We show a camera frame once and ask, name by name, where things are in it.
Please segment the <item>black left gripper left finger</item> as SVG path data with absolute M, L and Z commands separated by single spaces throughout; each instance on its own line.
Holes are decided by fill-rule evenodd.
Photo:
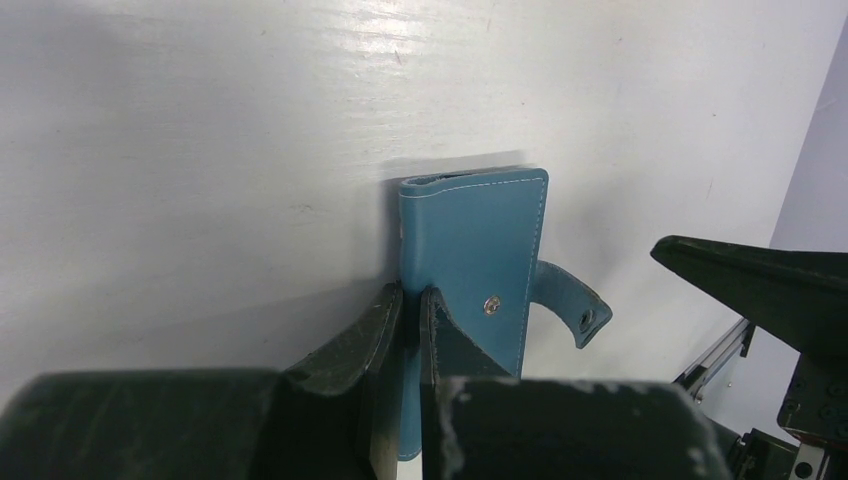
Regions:
M 352 325 L 284 372 L 282 478 L 396 478 L 402 310 L 399 284 L 385 285 Z

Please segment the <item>aluminium frame rail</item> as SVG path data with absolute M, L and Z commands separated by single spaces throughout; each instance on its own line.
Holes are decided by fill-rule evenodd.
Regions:
M 705 398 L 707 387 L 730 364 L 746 358 L 756 326 L 745 318 L 726 331 L 715 343 L 699 355 L 674 380 L 697 404 Z

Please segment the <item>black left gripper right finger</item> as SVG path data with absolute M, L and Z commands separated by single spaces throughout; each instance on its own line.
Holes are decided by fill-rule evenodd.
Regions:
M 421 296 L 421 415 L 426 479 L 518 479 L 520 434 L 500 365 L 453 319 L 442 293 Z

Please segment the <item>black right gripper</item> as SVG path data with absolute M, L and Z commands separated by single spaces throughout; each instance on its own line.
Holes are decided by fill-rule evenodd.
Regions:
M 802 354 L 777 423 L 793 446 L 753 429 L 733 479 L 847 480 L 847 255 L 667 236 L 651 257 Z

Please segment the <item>teal leather card holder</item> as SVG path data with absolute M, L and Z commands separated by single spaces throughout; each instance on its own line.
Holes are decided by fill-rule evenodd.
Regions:
M 437 288 L 460 329 L 507 374 L 520 376 L 536 303 L 584 348 L 612 319 L 607 303 L 539 258 L 549 176 L 515 167 L 408 178 L 399 187 L 400 282 L 417 313 Z

